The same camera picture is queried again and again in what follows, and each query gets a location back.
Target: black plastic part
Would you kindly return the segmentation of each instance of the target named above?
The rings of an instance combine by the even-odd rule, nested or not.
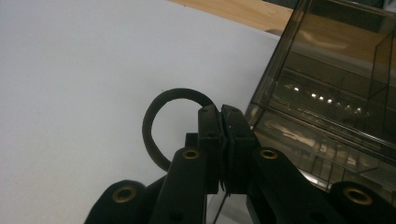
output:
[[[148,223],[162,185],[163,178],[147,188],[139,182],[131,180],[123,180],[111,185],[93,206],[85,224]],[[120,197],[128,196],[132,193],[128,190],[120,190],[125,187],[135,190],[134,197],[131,197],[127,202],[116,202],[114,200],[116,193],[120,194]]]
[[[237,108],[224,105],[221,109],[223,127],[228,139],[224,155],[227,175],[225,185],[228,193],[246,194],[249,181],[251,152],[260,143],[250,130],[244,114]]]
[[[150,224],[205,223],[206,154],[196,152],[196,148],[185,147],[175,154]]]
[[[252,181],[270,205],[276,223],[346,223],[282,152],[260,148],[252,155]]]
[[[253,224],[275,224],[276,216],[262,195],[259,186],[252,181],[247,190],[247,210]]]
[[[333,184],[329,201],[349,223],[396,223],[396,209],[372,190],[357,183]]]
[[[214,105],[204,106],[198,111],[198,130],[198,148],[207,154],[206,190],[208,194],[216,194],[222,179],[222,128],[219,111]]]
[[[184,147],[198,147],[198,133],[186,133]]]
[[[190,89],[172,89],[158,95],[148,107],[145,117],[143,118],[142,134],[145,142],[146,150],[152,160],[164,171],[168,171],[171,162],[158,149],[151,135],[152,124],[157,113],[166,103],[176,99],[187,99],[195,103],[206,106],[213,105],[213,102],[204,94]]]

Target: transparent plastic container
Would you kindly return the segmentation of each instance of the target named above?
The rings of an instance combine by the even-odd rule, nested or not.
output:
[[[300,1],[246,113],[317,187],[355,181],[394,206],[395,27],[384,10]]]

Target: white table surface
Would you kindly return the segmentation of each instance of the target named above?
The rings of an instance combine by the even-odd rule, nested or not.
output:
[[[155,181],[152,99],[184,87],[244,111],[277,41],[164,0],[0,0],[0,223],[82,223],[111,184]],[[156,119],[167,158],[198,108]]]

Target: brass insert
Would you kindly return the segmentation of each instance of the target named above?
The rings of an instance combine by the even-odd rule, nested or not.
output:
[[[366,192],[362,191],[361,189],[356,189],[356,188],[345,188],[343,190],[344,194],[346,197],[354,202],[358,203],[361,205],[370,205],[373,203],[373,199],[368,195]]]
[[[137,194],[137,189],[133,185],[126,185],[118,188],[113,193],[113,201],[116,203],[127,203]]]
[[[268,160],[274,160],[277,158],[276,152],[274,152],[273,150],[269,150],[269,149],[262,150],[260,152],[260,155],[262,155],[262,157],[264,157],[265,159],[268,159]]]
[[[184,159],[194,160],[199,157],[199,152],[195,149],[189,149],[183,152]]]

